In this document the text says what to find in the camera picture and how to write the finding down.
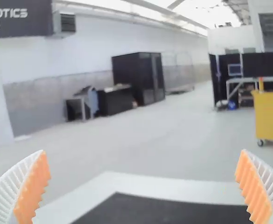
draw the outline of black sign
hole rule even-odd
[[[53,32],[51,0],[0,0],[0,38]]]

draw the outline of yellow cart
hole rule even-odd
[[[256,116],[256,136],[258,145],[264,145],[265,140],[273,140],[273,92],[264,92],[260,80],[260,90],[252,91]]]

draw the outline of ceiling beam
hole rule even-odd
[[[159,12],[163,15],[170,16],[171,18],[176,18],[176,19],[179,19],[184,22],[188,22],[194,26],[201,27],[203,29],[209,29],[207,26],[204,26],[203,24],[201,24],[199,22],[195,22],[194,20],[191,20],[191,19],[189,19],[185,16],[182,16],[180,14],[177,14],[177,13],[171,11],[170,9],[157,6],[155,4],[152,4],[152,3],[144,1],[144,0],[122,0],[122,1],[129,2],[132,4],[138,5],[138,6],[142,6],[144,8],[151,9],[151,10]]]
[[[184,1],[185,0],[176,0],[172,4],[170,4],[167,8],[173,10],[177,8],[179,5],[181,5]]]

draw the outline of white floor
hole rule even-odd
[[[253,109],[214,112],[212,105],[211,83],[205,83],[155,105],[35,133],[0,148],[0,176],[30,153],[46,150],[48,203],[104,171],[233,181],[243,148],[273,167],[273,144],[256,144]]]

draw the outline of caster wheel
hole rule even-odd
[[[264,145],[264,141],[262,139],[258,140],[258,146],[262,147]]]

